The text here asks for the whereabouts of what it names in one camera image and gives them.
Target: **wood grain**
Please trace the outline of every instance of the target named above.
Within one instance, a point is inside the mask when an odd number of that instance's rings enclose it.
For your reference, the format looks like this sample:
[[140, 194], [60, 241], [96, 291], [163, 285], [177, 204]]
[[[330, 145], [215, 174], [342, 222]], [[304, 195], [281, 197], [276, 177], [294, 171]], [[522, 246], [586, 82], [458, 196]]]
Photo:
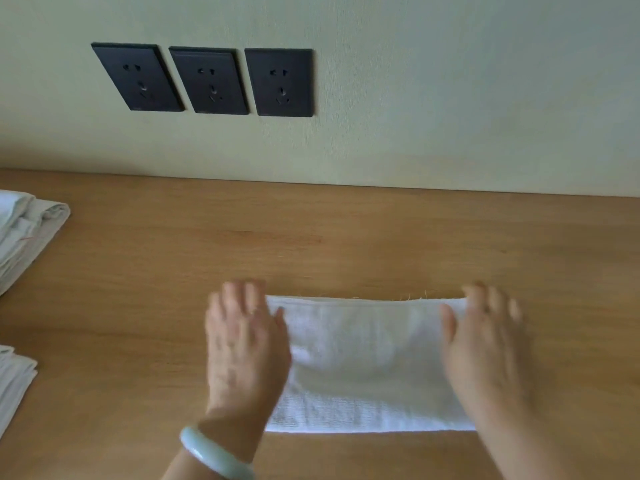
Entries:
[[[0, 171], [72, 216], [0, 299], [40, 374], [0, 478], [154, 479], [204, 403], [202, 315], [227, 278], [272, 294], [525, 302], [545, 414], [593, 478], [640, 470], [640, 200]], [[473, 433], [268, 435], [264, 479], [496, 479]]]

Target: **white towel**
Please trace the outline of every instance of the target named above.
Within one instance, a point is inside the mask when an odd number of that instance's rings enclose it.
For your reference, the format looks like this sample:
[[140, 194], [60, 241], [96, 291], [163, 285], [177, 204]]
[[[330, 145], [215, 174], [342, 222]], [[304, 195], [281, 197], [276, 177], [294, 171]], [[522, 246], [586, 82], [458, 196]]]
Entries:
[[9, 426], [27, 387], [36, 377], [36, 361], [0, 345], [0, 438]]
[[36, 259], [69, 214], [67, 204], [0, 190], [0, 295]]
[[438, 307], [464, 299], [270, 296], [285, 309], [293, 364], [267, 431], [471, 430], [440, 359]]

